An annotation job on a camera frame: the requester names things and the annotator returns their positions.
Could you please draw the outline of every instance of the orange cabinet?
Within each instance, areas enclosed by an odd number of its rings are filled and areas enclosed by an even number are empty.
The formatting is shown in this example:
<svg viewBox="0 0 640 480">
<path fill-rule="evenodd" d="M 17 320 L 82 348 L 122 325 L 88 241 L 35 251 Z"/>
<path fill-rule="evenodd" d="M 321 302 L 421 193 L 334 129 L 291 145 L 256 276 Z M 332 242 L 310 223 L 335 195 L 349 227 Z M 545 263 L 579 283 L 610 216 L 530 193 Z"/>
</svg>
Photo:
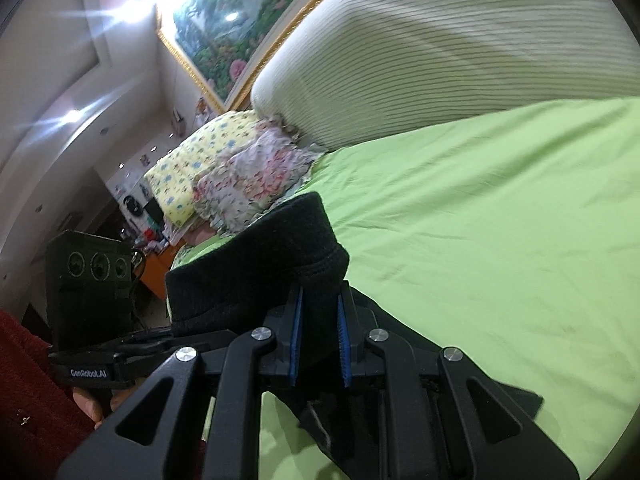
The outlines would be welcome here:
<svg viewBox="0 0 640 480">
<path fill-rule="evenodd" d="M 177 247 L 168 246 L 160 254 L 151 253 L 146 257 L 145 272 L 142 274 L 140 281 L 162 301 L 166 301 L 164 275 L 171 269 L 175 255 L 183 245 L 184 242 L 180 241 Z"/>
</svg>

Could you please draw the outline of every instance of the red sweater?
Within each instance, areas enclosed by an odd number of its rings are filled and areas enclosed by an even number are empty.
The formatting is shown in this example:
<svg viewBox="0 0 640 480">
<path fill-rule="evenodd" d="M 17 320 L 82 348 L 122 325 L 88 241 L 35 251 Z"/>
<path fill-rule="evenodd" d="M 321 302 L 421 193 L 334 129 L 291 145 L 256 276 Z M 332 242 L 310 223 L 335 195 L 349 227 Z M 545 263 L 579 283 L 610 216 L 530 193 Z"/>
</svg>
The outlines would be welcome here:
<svg viewBox="0 0 640 480">
<path fill-rule="evenodd" d="M 93 428 L 56 384 L 47 343 L 0 311 L 0 478 L 52 479 Z"/>
</svg>

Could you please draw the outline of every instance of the black speaker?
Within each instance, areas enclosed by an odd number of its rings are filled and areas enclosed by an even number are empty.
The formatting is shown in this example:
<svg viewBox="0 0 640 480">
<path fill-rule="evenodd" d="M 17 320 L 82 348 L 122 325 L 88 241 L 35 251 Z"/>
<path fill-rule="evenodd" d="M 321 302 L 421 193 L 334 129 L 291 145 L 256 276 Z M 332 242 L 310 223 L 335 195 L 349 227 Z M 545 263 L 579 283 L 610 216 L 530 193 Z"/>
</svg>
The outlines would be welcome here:
<svg viewBox="0 0 640 480">
<path fill-rule="evenodd" d="M 63 232 L 47 246 L 46 283 L 56 352 L 132 331 L 131 248 L 125 242 Z"/>
</svg>

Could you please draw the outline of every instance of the human hand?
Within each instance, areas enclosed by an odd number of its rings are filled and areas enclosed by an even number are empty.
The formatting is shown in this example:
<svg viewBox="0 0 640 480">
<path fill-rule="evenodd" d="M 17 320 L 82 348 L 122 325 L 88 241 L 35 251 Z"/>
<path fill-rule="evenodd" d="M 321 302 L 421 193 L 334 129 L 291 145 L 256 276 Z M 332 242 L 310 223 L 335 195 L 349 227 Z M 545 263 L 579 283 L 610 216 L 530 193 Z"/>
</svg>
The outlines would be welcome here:
<svg viewBox="0 0 640 480">
<path fill-rule="evenodd" d="M 114 412 L 117 410 L 124 400 L 135 392 L 144 381 L 144 379 L 136 379 L 136 384 L 132 387 L 115 392 L 111 397 L 111 411 Z M 100 402 L 98 402 L 87 390 L 84 388 L 78 388 L 77 386 L 74 386 L 73 388 L 73 398 L 78 405 L 78 408 L 80 408 L 82 412 L 95 423 L 94 429 L 97 430 L 100 428 L 100 425 L 104 421 L 104 414 L 102 412 Z"/>
</svg>

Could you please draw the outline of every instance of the black cable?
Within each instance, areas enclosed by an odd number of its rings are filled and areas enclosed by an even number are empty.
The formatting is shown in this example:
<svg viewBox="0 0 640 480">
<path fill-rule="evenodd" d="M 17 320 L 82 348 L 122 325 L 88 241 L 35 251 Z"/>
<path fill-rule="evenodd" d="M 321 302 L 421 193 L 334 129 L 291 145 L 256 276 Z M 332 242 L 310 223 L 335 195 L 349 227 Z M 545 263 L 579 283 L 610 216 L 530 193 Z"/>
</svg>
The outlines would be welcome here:
<svg viewBox="0 0 640 480">
<path fill-rule="evenodd" d="M 142 268 L 140 269 L 140 272 L 136 274 L 136 277 L 133 278 L 132 282 L 131 282 L 131 288 L 129 289 L 129 297 L 131 298 L 131 306 L 132 306 L 132 311 L 131 311 L 131 315 L 133 316 L 133 319 L 135 319 L 139 325 L 142 327 L 142 329 L 145 332 L 149 331 L 149 327 L 146 325 L 146 323 L 144 321 L 142 321 L 142 318 L 138 315 L 138 312 L 136 310 L 136 302 L 134 301 L 134 293 L 136 291 L 136 287 L 138 286 L 138 283 L 140 282 L 140 279 L 142 279 L 142 275 L 145 273 L 145 269 L 146 269 L 146 256 L 145 253 L 143 253 L 140 249 L 137 248 L 133 248 L 132 252 L 137 253 L 140 255 L 140 258 L 142 259 L 140 262 L 140 266 L 142 266 Z"/>
</svg>

